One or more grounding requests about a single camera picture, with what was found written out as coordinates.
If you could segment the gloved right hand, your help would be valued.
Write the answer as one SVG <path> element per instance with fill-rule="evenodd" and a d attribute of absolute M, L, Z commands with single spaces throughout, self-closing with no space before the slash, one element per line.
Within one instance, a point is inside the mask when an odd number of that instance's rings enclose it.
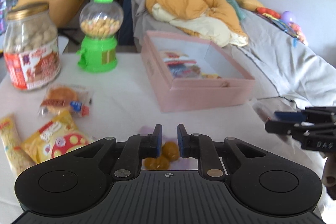
<path fill-rule="evenodd" d="M 328 153 L 322 174 L 322 183 L 326 187 L 327 193 L 332 200 L 336 200 L 336 162 L 335 153 Z"/>

